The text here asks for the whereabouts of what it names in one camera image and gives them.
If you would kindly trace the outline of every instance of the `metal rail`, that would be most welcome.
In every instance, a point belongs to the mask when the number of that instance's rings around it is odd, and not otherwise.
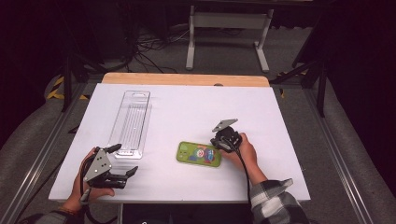
[[[332,162],[334,163],[334,166],[337,169],[338,174],[340,175],[341,181],[343,182],[344,188],[346,190],[346,194],[352,203],[353,209],[355,210],[359,222],[364,224],[374,223],[355,184],[355,180],[349,172],[347,164],[345,163],[341,152],[337,144],[335,143],[332,132],[327,125],[326,119],[322,118],[317,110],[314,93],[312,92],[312,90],[304,90],[304,93],[306,99],[308,100],[309,106],[312,109],[312,112],[314,113],[314,116],[319,124],[319,127],[322,130],[324,136],[326,137],[330,156],[332,157]]]
[[[58,140],[58,137],[61,133],[62,127],[66,123],[67,119],[69,118],[73,108],[75,107],[78,97],[82,94],[86,84],[85,83],[78,83],[76,89],[73,93],[73,101],[71,105],[65,110],[59,118],[57,119],[49,137],[46,140],[46,143],[41,148],[40,152],[38,153],[35,162],[33,163],[30,170],[26,173],[23,182],[18,189],[18,192],[14,196],[14,199],[10,203],[7,211],[3,214],[3,217],[0,220],[2,224],[14,224],[18,215],[24,205],[26,204],[37,179],[40,177],[41,172],[44,169],[44,166],[47,163],[47,160],[50,157],[52,150],[55,148],[55,144]]]

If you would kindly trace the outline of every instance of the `plaid sleeve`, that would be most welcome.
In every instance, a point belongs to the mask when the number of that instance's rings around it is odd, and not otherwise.
[[[44,215],[35,224],[83,224],[84,216],[75,217],[61,211],[51,211]]]
[[[285,191],[292,184],[292,179],[266,180],[253,186],[250,198],[255,223],[309,223],[303,208]]]

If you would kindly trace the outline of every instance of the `white tabletop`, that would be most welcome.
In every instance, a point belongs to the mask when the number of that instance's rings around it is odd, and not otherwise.
[[[125,91],[150,91],[152,104],[143,158],[110,158],[113,174],[138,165],[125,189],[102,197],[110,203],[237,203],[247,201],[245,174],[226,160],[218,168],[176,160],[181,141],[210,144],[212,129],[222,119],[246,133],[258,162],[270,179],[292,178],[288,192],[310,200],[288,131],[272,88],[98,84],[76,137],[49,195],[63,201],[70,194],[82,159],[93,147],[107,147]]]

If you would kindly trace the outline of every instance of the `green package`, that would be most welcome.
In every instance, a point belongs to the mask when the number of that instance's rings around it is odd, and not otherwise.
[[[191,164],[218,167],[220,166],[221,154],[213,146],[181,142],[178,145],[176,159]]]

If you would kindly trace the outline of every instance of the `person's hand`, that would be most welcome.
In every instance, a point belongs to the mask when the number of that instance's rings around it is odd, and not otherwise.
[[[81,194],[80,194],[80,176],[81,176],[81,167],[84,163],[85,160],[87,160],[91,155],[93,155],[94,153],[94,148],[88,153],[88,155],[84,158],[84,160],[82,160],[81,165],[79,166],[79,170],[78,170],[78,174],[74,180],[74,184],[73,184],[73,189],[72,192],[69,196],[69,198],[66,200],[66,202],[64,202],[64,204],[62,205],[63,208],[73,211],[73,212],[78,212],[81,209],[81,204],[79,203],[79,199],[81,198]],[[90,186],[86,183],[83,182],[83,189],[84,192],[85,190],[87,190]],[[91,193],[90,193],[90,198],[89,201],[94,201],[97,198],[104,196],[104,195],[110,195],[110,196],[114,196],[115,192],[114,189],[95,189],[92,188]]]
[[[242,143],[239,147],[239,151],[241,152],[241,157],[247,167],[247,173],[251,184],[255,185],[267,180],[267,177],[257,164],[256,149],[254,149],[254,146],[250,144],[248,137],[244,133],[240,133],[240,135],[242,137]],[[242,162],[235,152],[227,153],[226,151],[221,150],[220,153],[223,158],[230,160],[238,169],[242,171],[244,170]]]

